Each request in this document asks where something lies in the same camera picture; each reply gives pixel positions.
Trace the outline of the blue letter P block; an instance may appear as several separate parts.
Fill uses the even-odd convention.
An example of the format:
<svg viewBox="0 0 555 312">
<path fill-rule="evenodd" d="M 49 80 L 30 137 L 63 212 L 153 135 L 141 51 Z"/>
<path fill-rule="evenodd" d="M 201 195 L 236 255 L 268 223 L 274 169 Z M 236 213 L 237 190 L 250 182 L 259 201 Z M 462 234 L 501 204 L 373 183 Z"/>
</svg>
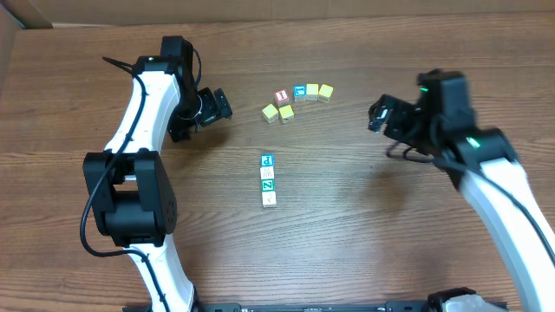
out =
<svg viewBox="0 0 555 312">
<path fill-rule="evenodd" d="M 273 167 L 274 165 L 275 159 L 273 154 L 263 154 L 260 156 L 261 167 Z"/>
</svg>

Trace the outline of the white natural wood block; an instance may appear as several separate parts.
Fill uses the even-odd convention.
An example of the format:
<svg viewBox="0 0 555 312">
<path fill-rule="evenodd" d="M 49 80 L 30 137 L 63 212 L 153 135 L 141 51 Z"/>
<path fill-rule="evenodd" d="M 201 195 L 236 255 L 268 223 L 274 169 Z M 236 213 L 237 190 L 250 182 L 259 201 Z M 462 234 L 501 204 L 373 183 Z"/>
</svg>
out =
<svg viewBox="0 0 555 312">
<path fill-rule="evenodd" d="M 275 171 L 273 166 L 261 166 L 260 167 L 260 178 L 264 179 L 274 179 Z"/>
</svg>

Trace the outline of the green letter Z block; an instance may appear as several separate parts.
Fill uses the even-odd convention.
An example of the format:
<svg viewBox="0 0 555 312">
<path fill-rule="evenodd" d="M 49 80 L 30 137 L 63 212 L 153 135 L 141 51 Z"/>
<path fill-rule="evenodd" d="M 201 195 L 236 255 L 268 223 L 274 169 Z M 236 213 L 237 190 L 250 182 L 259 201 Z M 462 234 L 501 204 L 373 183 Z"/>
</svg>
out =
<svg viewBox="0 0 555 312">
<path fill-rule="evenodd" d="M 276 190 L 275 179 L 262 179 L 261 192 L 274 192 Z"/>
</svg>

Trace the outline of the red letter Q block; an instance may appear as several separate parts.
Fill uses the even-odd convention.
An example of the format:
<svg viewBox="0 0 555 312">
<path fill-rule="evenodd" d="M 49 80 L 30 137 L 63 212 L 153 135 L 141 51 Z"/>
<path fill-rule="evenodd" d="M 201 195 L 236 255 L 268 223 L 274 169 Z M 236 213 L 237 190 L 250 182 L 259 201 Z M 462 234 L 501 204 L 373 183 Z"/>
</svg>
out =
<svg viewBox="0 0 555 312">
<path fill-rule="evenodd" d="M 277 206 L 277 194 L 275 191 L 262 192 L 262 203 L 264 208 L 272 208 Z"/>
</svg>

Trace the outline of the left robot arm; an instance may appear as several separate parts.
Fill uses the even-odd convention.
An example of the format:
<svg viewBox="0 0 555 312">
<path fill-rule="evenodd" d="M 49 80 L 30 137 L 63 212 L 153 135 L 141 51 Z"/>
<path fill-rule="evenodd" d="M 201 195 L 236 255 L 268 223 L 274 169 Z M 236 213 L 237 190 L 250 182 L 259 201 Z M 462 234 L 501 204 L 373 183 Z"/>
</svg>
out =
<svg viewBox="0 0 555 312">
<path fill-rule="evenodd" d="M 87 153 L 88 201 L 80 222 L 83 248 L 95 257 L 128 255 L 151 296 L 149 311 L 202 311 L 173 240 L 177 199 L 160 154 L 201 127 L 232 117 L 222 89 L 199 88 L 199 52 L 182 36 L 165 36 L 158 55 L 108 63 L 132 76 L 133 90 L 114 137 Z"/>
</svg>

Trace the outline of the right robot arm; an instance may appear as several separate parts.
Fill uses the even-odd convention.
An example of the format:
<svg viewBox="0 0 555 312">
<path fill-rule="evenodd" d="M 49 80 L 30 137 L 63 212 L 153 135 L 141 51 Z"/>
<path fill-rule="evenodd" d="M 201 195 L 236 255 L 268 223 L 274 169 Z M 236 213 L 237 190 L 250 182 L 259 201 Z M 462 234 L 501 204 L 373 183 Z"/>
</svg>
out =
<svg viewBox="0 0 555 312">
<path fill-rule="evenodd" d="M 369 108 L 369 130 L 405 144 L 418 162 L 444 171 L 491 235 L 526 311 L 554 309 L 554 231 L 503 132 L 481 129 L 467 78 L 434 69 L 417 76 L 409 103 L 383 94 Z"/>
</svg>

